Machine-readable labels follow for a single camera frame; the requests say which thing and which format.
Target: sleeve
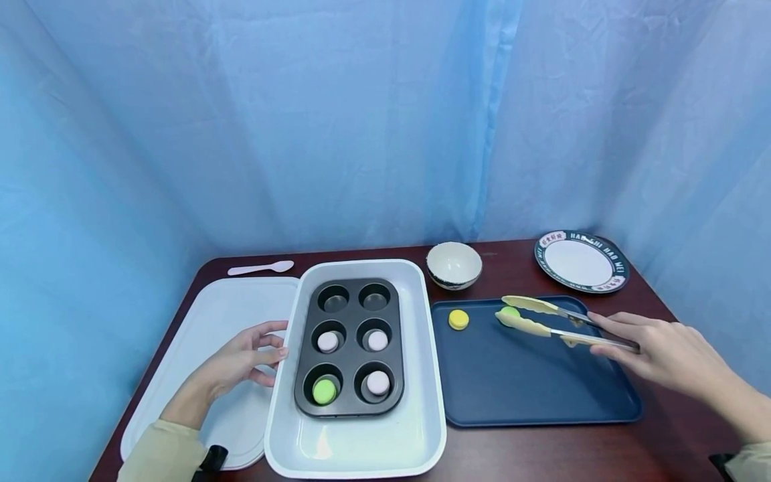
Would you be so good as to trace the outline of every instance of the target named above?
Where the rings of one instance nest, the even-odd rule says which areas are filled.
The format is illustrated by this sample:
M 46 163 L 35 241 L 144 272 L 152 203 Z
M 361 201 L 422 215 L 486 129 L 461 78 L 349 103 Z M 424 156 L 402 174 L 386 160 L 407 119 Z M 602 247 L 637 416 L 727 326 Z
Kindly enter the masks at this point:
M 771 442 L 745 445 L 726 464 L 726 471 L 735 482 L 771 480 Z
M 118 473 L 119 482 L 190 482 L 206 457 L 198 430 L 157 420 L 147 427 Z

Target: fabric backdrop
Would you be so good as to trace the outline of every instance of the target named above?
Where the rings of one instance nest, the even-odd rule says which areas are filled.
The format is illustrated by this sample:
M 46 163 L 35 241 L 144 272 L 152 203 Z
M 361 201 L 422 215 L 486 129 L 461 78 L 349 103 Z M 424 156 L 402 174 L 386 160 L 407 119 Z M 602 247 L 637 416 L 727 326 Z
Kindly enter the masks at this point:
M 87 477 L 195 271 L 235 254 L 586 229 L 770 391 L 769 24 L 753 0 L 0 2 L 4 473 Z

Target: left hand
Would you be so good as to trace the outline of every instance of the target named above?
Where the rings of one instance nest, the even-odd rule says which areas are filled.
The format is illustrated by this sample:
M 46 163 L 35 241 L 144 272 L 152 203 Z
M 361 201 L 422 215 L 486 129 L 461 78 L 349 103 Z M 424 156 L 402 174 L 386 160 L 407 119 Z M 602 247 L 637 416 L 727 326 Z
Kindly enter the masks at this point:
M 265 322 L 238 333 L 199 366 L 174 394 L 160 418 L 200 429 L 211 404 L 247 379 L 263 386 L 273 386 L 275 379 L 255 368 L 277 368 L 289 349 L 284 339 L 273 335 L 287 328 L 286 321 Z M 258 351 L 262 346 L 276 349 Z
M 267 365 L 276 369 L 278 362 L 287 357 L 289 348 L 284 347 L 284 339 L 271 334 L 286 328 L 287 322 L 283 321 L 265 322 L 245 329 L 210 356 L 191 377 L 209 388 L 213 401 L 246 379 L 259 385 L 273 386 L 275 378 L 255 366 Z M 258 351 L 262 346 L 276 349 Z

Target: green macaron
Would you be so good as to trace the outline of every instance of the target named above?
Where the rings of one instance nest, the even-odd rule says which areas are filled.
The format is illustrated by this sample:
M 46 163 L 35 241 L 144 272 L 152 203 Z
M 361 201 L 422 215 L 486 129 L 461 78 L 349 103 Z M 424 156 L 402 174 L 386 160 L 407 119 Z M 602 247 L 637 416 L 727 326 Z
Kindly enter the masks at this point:
M 501 313 L 504 315 L 510 315 L 510 316 L 516 316 L 517 318 L 522 318 L 522 315 L 520 315 L 520 310 L 514 308 L 513 306 L 504 306 L 501 310 Z
M 337 396 L 337 387 L 330 379 L 320 379 L 313 384 L 313 400 L 319 405 L 328 405 Z

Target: wooden table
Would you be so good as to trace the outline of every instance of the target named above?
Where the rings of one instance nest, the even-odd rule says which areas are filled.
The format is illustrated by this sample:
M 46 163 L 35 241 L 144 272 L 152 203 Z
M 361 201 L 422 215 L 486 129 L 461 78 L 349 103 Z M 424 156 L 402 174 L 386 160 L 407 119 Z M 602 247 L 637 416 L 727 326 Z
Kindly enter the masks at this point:
M 627 287 L 612 295 L 582 295 L 559 285 L 536 265 L 535 241 L 500 241 L 473 246 L 482 255 L 484 270 L 474 286 L 460 293 L 446 292 L 428 282 L 432 303 L 447 299 L 496 298 L 503 295 L 571 295 L 593 311 L 610 315 L 626 311 L 652 318 L 674 316 L 634 272 Z M 221 258 L 198 272 L 171 322 L 139 388 L 99 459 L 91 480 L 115 480 L 122 465 L 120 440 L 150 379 L 200 290 L 226 278 L 234 266 L 266 265 L 280 259 L 295 261 L 286 274 L 300 277 L 318 263 L 355 259 L 404 258 L 426 269 L 429 247 L 367 251 Z M 271 276 L 267 271 L 257 276 Z M 738 450 L 730 428 L 709 409 L 677 393 L 631 376 L 644 403 L 638 423 L 616 426 L 566 426 L 457 430 L 448 428 L 447 446 L 439 463 L 415 480 L 721 480 L 708 462 L 712 453 Z M 284 480 L 265 459 L 238 472 L 224 472 L 212 480 Z

